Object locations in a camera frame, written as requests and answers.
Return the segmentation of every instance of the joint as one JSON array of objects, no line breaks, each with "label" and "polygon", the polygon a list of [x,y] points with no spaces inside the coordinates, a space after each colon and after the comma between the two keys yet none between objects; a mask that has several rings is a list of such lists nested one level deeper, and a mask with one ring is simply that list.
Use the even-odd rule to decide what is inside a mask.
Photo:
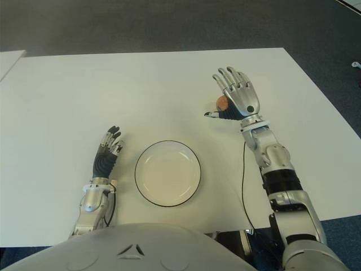
[{"label": "joint", "polygon": [[92,185],[109,185],[109,179],[104,177],[94,177],[90,183]]}]

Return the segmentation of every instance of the white table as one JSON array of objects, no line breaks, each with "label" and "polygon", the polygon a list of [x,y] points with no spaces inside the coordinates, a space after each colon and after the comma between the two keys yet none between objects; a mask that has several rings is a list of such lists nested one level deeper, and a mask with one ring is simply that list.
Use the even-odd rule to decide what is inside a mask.
[{"label": "white table", "polygon": [[0,82],[25,53],[25,50],[0,52]]},{"label": "white table", "polygon": [[[319,218],[360,214],[361,141],[284,49],[22,58],[0,84],[0,246],[68,238],[99,141],[113,124],[126,142],[112,175],[118,224],[168,222],[203,233],[249,228],[240,203],[239,123],[203,116],[221,95],[211,76],[228,65],[251,78]],[[171,208],[145,200],[134,181],[142,151],[166,139],[192,148],[202,170],[196,194]],[[244,189],[254,225],[269,226],[249,150]]]}]

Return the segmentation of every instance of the white tabletop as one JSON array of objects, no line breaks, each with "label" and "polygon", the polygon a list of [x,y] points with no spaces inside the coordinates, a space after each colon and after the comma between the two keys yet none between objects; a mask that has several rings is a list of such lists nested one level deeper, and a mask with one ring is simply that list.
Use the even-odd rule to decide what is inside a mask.
[{"label": "white tabletop", "polygon": [[15,63],[25,55],[25,50],[0,52],[0,82]]},{"label": "white tabletop", "polygon": [[[0,246],[68,238],[103,133],[119,125],[126,146],[118,224],[168,222],[203,233],[249,228],[240,203],[243,138],[237,121],[203,116],[221,91],[212,79],[231,65],[252,80],[261,114],[291,153],[321,220],[361,213],[361,141],[284,49],[21,58],[1,82]],[[134,181],[149,145],[175,140],[194,150],[201,182],[185,204],[159,207]],[[256,227],[271,209],[246,151],[245,204]]]}]

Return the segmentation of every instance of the plate rim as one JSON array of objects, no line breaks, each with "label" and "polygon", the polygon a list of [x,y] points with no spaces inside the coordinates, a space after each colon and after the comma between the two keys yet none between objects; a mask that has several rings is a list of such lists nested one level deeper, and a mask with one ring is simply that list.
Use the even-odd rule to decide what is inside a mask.
[{"label": "plate rim", "polygon": [[[151,201],[150,199],[148,199],[146,196],[143,195],[143,193],[141,192],[141,190],[139,189],[139,186],[138,186],[138,184],[137,184],[136,172],[137,172],[137,166],[138,166],[139,159],[142,157],[142,155],[143,155],[150,147],[154,146],[155,144],[161,143],[161,142],[176,142],[176,143],[179,143],[179,144],[182,144],[182,145],[186,146],[186,147],[194,154],[194,156],[196,157],[197,162],[198,162],[198,166],[199,166],[199,180],[198,180],[198,184],[197,184],[196,189],[194,190],[193,194],[192,194],[188,199],[186,199],[185,201],[183,201],[183,202],[181,202],[181,203],[179,203],[179,204],[176,204],[176,205],[165,206],[165,205],[157,204],[157,203]],[[137,186],[138,191],[140,192],[140,194],[142,195],[142,197],[143,197],[144,199],[146,199],[146,200],[149,201],[150,203],[153,203],[154,205],[157,205],[157,206],[160,206],[160,207],[175,207],[175,206],[179,206],[179,205],[187,202],[188,200],[190,200],[190,199],[194,196],[194,194],[197,192],[197,190],[198,190],[199,184],[201,183],[201,177],[202,177],[202,170],[201,170],[201,164],[199,163],[198,156],[197,156],[197,155],[195,154],[195,152],[194,152],[191,148],[189,148],[186,144],[184,144],[184,143],[182,143],[182,142],[179,142],[179,141],[176,141],[176,140],[161,140],[161,141],[158,141],[158,142],[155,142],[155,143],[151,144],[151,145],[148,146],[144,151],[142,151],[142,153],[139,155],[138,160],[137,160],[137,163],[136,163],[135,168],[134,168],[134,181],[135,181],[135,185]]]}]

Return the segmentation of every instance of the silver robot hand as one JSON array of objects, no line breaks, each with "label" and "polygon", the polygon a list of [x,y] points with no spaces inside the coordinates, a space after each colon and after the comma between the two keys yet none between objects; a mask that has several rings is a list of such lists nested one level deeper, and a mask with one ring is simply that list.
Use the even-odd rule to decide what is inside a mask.
[{"label": "silver robot hand", "polygon": [[218,69],[225,82],[218,75],[213,75],[213,78],[227,97],[229,112],[207,112],[205,116],[241,120],[258,114],[259,101],[250,79],[232,67],[227,67],[227,70],[229,73],[223,68]]}]

